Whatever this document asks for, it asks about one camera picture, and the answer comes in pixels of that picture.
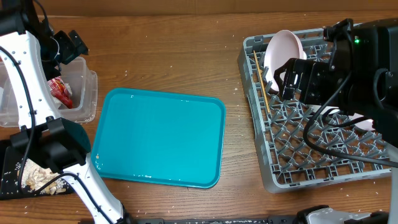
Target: red snack package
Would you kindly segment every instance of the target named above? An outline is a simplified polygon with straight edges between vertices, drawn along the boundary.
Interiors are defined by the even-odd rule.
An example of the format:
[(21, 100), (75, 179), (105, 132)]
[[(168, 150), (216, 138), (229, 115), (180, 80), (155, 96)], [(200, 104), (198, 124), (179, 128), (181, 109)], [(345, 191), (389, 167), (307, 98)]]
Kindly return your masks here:
[(61, 101), (67, 108), (72, 109), (73, 102), (70, 99), (71, 94), (66, 88), (60, 77), (53, 78), (47, 82), (51, 88), (51, 95)]

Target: wooden chopstick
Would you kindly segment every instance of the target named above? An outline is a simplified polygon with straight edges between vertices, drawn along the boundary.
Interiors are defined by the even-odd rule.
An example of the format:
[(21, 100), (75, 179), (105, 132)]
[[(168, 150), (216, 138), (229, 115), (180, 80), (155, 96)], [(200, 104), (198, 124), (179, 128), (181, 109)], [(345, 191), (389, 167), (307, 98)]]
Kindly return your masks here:
[(255, 50), (253, 50), (253, 52), (254, 52), (254, 59), (255, 59), (255, 61), (256, 61), (257, 75), (258, 75), (258, 77), (259, 77), (259, 79), (260, 79), (260, 83), (261, 83), (262, 95), (263, 95), (263, 97), (264, 97), (264, 101), (266, 102), (267, 112), (270, 113), (270, 111), (269, 111), (269, 106), (268, 106), (267, 95), (266, 95), (266, 89), (264, 88), (264, 83), (262, 82), (262, 75), (261, 75), (261, 72), (260, 72), (260, 66), (259, 66), (259, 62), (258, 62), (258, 60), (257, 60), (257, 54), (256, 54), (256, 51), (255, 51)]

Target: wooden table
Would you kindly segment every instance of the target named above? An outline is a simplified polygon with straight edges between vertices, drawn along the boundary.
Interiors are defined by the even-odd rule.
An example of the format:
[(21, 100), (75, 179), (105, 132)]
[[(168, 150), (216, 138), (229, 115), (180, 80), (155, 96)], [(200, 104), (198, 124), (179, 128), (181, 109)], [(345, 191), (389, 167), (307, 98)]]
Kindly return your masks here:
[[(56, 29), (75, 29), (90, 48), (88, 67), (98, 74), (94, 121), (83, 124), (93, 143), (105, 95), (116, 87), (221, 99), (227, 110), (220, 181), (208, 190), (106, 179), (137, 218), (238, 218), (295, 214), (326, 204), (346, 212), (389, 209), (391, 180), (336, 184), (270, 194), (260, 176), (251, 113), (243, 95), (237, 57), (245, 37), (282, 29), (394, 17), (397, 11), (51, 18)], [(1, 139), (17, 132), (1, 128)], [(1, 223), (76, 223), (91, 215), (75, 194), (0, 202)]]

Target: blue tray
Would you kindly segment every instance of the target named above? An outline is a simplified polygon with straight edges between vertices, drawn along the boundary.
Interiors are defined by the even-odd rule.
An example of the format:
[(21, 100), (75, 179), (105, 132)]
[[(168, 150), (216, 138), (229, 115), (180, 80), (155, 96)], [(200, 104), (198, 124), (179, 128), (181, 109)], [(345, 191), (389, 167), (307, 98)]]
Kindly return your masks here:
[(216, 98), (114, 89), (92, 161), (102, 177), (210, 188), (220, 177), (225, 113)]

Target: brown wall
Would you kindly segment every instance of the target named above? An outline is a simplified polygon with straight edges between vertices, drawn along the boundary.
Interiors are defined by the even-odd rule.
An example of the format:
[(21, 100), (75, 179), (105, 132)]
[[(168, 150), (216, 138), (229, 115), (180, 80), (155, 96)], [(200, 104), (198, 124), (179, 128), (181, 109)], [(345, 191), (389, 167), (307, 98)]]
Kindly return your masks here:
[(40, 0), (52, 16), (138, 16), (398, 9), (398, 0)]

